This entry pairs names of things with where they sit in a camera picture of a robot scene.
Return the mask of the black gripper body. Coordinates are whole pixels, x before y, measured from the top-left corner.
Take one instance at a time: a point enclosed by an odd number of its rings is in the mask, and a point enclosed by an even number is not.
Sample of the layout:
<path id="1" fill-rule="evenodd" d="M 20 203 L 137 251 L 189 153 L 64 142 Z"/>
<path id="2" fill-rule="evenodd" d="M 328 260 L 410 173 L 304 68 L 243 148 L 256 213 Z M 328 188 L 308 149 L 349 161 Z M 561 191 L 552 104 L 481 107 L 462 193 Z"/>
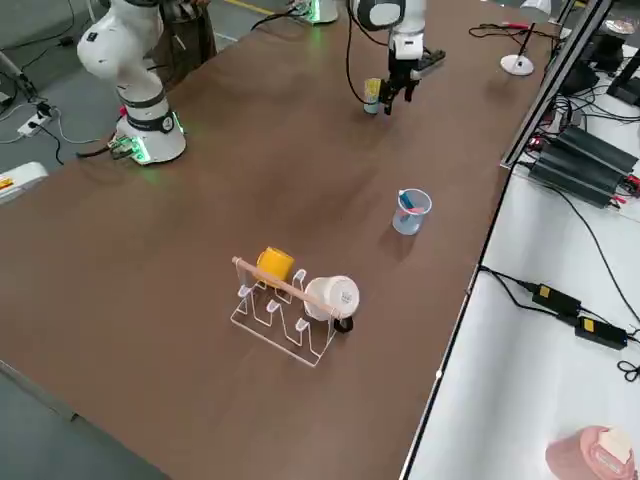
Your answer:
<path id="1" fill-rule="evenodd" d="M 388 60 L 388 82 L 390 84 L 409 84 L 411 82 L 418 82 L 420 80 L 418 67 L 418 59 L 401 60 L 395 57 L 390 57 Z"/>

